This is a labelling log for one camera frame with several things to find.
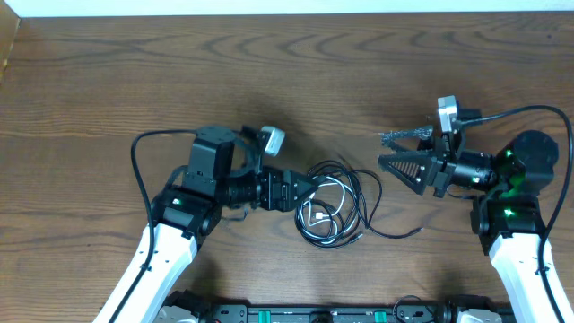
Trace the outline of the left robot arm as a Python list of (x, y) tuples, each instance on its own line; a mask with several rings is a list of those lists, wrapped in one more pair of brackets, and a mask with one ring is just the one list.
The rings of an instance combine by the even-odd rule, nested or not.
[(207, 126), (191, 130), (189, 162), (172, 171), (155, 198), (143, 196), (147, 225), (137, 250), (101, 308), (99, 322), (151, 322), (174, 283), (222, 218), (248, 206), (290, 212), (318, 189), (315, 179), (263, 163), (284, 132)]

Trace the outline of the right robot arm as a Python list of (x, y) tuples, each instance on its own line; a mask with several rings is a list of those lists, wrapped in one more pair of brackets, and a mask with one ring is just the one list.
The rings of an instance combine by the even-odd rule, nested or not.
[(476, 190), (471, 227), (508, 294), (518, 322), (571, 322), (573, 309), (561, 285), (539, 195), (554, 178), (558, 145), (545, 133), (519, 134), (496, 154), (465, 147), (465, 132), (439, 136), (432, 127), (381, 136), (390, 154), (378, 165), (421, 195), (443, 197), (452, 186)]

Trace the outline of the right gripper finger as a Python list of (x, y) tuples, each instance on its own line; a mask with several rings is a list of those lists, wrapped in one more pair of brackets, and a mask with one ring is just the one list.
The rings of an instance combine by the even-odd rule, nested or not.
[(437, 161), (431, 151), (408, 151), (380, 155), (378, 166), (401, 180), (415, 194), (422, 195)]
[(411, 130), (398, 130), (387, 133), (381, 133), (381, 144), (390, 148), (392, 151), (406, 151), (402, 145), (396, 141), (399, 139), (417, 138), (419, 140), (427, 140), (433, 133), (433, 126), (418, 127)]

